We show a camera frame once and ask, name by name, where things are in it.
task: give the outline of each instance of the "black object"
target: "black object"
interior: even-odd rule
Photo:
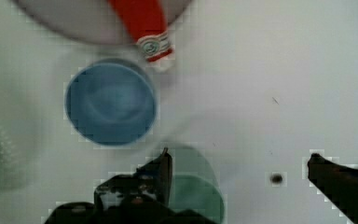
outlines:
[[[200,214],[168,208],[172,157],[168,149],[138,168],[134,175],[116,175],[94,191],[94,204],[57,207],[45,224],[215,224]]]
[[[308,179],[345,216],[358,224],[358,170],[335,164],[319,154],[312,154]]]
[[[88,224],[93,214],[94,204],[92,203],[66,203],[57,207],[45,223]]]

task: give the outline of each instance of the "white table surface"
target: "white table surface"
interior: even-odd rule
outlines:
[[[127,150],[101,148],[66,119],[65,87],[111,57],[102,49],[137,52],[69,41],[0,0],[0,128],[12,171],[0,223],[43,223],[62,202],[92,202],[101,179],[134,171],[167,137],[211,162],[226,223],[347,223],[310,187],[305,163],[317,150],[358,164],[358,0],[197,0],[172,41],[176,67],[152,76],[153,132]],[[283,186],[271,186],[272,172]]]

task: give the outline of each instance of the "red bottle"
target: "red bottle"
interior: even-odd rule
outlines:
[[[157,71],[168,70],[174,61],[167,22],[158,0],[109,0],[132,39]]]

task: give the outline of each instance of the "bottle label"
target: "bottle label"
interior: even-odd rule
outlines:
[[[167,51],[171,47],[168,33],[161,35],[147,35],[138,40],[137,45],[144,53],[146,59],[153,58]]]

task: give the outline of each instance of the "blue cup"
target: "blue cup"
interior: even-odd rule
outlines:
[[[139,140],[157,115],[154,89],[136,64],[103,60],[81,71],[69,84],[66,114],[84,137],[105,146]]]

